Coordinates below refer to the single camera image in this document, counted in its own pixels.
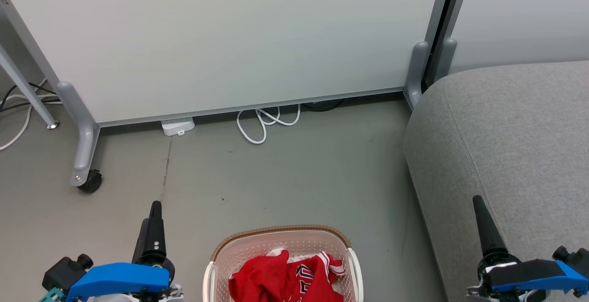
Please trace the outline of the white partition panel grey post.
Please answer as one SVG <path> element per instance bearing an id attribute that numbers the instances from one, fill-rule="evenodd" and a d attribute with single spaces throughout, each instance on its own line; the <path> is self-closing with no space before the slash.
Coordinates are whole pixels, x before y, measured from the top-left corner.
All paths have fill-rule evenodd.
<path id="1" fill-rule="evenodd" d="M 429 82 L 482 67 L 589 60 L 589 0 L 451 0 Z"/>

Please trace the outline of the grey fabric sofa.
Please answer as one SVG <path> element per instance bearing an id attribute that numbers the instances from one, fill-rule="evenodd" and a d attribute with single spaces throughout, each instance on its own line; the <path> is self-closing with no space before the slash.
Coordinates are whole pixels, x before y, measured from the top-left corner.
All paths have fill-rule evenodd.
<path id="1" fill-rule="evenodd" d="M 589 61 L 438 80 L 412 111 L 404 155 L 448 302 L 478 283 L 474 195 L 522 261 L 589 250 Z"/>

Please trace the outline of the red jersey white stripes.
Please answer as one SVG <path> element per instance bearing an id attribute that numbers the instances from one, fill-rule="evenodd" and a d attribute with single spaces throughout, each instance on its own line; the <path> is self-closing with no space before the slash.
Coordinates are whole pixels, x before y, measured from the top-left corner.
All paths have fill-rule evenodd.
<path id="1" fill-rule="evenodd" d="M 327 252 L 287 260 L 283 302 L 344 302 L 333 284 L 346 274 L 343 260 Z"/>

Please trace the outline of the white perforated laundry basket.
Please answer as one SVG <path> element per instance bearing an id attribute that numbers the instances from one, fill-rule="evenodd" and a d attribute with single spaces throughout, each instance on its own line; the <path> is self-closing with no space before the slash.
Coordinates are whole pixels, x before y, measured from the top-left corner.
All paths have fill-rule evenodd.
<path id="1" fill-rule="evenodd" d="M 364 302 L 361 266 L 352 244 L 335 228 L 326 225 L 282 225 L 236 233 L 215 248 L 202 282 L 202 302 L 233 302 L 229 276 L 248 260 L 284 248 L 291 256 L 313 256 L 325 251 L 343 261 L 345 275 L 333 287 L 343 302 Z"/>

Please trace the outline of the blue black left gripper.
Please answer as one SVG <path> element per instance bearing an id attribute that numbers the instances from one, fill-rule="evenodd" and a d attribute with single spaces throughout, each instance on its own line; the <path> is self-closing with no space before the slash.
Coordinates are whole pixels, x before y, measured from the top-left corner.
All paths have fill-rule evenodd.
<path id="1" fill-rule="evenodd" d="M 144 255 L 150 224 L 150 251 Z M 162 203 L 153 202 L 149 216 L 143 219 L 135 244 L 133 261 L 155 261 L 166 258 L 165 228 Z M 71 285 L 67 302 L 88 302 L 90 298 L 105 296 L 126 297 L 130 302 L 164 302 L 173 291 L 171 285 L 175 266 L 165 259 L 163 263 L 135 264 L 116 262 L 94 266 L 90 257 L 78 257 L 82 276 Z"/>

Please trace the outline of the white adapter box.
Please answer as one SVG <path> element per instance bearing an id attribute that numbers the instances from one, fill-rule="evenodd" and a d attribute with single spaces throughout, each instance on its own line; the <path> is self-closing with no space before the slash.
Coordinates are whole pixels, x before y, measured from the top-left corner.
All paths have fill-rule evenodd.
<path id="1" fill-rule="evenodd" d="M 182 136 L 196 127 L 193 117 L 161 120 L 161 125 L 166 136 Z"/>

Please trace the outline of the black caster wheel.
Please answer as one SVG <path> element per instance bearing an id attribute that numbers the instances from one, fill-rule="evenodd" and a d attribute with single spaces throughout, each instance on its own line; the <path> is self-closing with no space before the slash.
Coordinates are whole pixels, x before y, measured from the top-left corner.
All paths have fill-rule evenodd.
<path id="1" fill-rule="evenodd" d="M 82 191 L 82 193 L 92 194 L 95 193 L 99 187 L 102 185 L 103 177 L 101 172 L 97 169 L 91 169 L 88 172 L 87 180 L 77 188 Z"/>

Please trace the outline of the grey metal table leg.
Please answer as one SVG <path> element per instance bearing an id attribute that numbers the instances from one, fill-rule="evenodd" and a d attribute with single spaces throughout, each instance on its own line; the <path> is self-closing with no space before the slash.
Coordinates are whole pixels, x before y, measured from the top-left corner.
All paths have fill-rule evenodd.
<path id="1" fill-rule="evenodd" d="M 4 71 L 7 72 L 15 86 L 17 86 L 21 93 L 23 93 L 23 95 L 27 98 L 31 108 L 34 108 L 41 116 L 42 120 L 44 120 L 47 125 L 47 129 L 55 129 L 59 127 L 59 121 L 50 114 L 50 112 L 42 103 L 41 99 L 37 96 L 34 90 L 32 90 L 31 85 L 24 78 L 23 74 L 15 65 L 12 58 L 3 48 L 2 44 L 0 44 L 0 66 L 4 69 Z"/>

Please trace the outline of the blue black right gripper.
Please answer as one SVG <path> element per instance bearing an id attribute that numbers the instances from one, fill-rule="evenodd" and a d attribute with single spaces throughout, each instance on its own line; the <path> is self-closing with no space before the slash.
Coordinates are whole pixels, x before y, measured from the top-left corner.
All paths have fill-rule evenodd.
<path id="1" fill-rule="evenodd" d="M 552 291 L 589 294 L 589 280 L 566 264 L 551 260 L 520 261 L 507 247 L 481 195 L 473 196 L 478 237 L 484 258 L 479 285 L 467 288 L 467 302 L 545 302 Z"/>

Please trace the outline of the plain red garment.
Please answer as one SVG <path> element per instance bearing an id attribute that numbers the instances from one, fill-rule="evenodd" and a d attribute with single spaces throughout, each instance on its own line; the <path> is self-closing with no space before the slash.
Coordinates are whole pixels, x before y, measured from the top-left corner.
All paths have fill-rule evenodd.
<path id="1" fill-rule="evenodd" d="M 234 302 L 301 302 L 288 250 L 279 248 L 248 260 L 228 281 Z"/>

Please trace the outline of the white partition panel grey frame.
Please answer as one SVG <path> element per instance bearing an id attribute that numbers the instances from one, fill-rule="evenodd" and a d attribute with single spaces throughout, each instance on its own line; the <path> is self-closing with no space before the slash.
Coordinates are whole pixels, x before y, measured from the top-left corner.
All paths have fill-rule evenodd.
<path id="1" fill-rule="evenodd" d="M 100 130 L 420 88 L 444 0 L 0 0 L 78 127 Z"/>

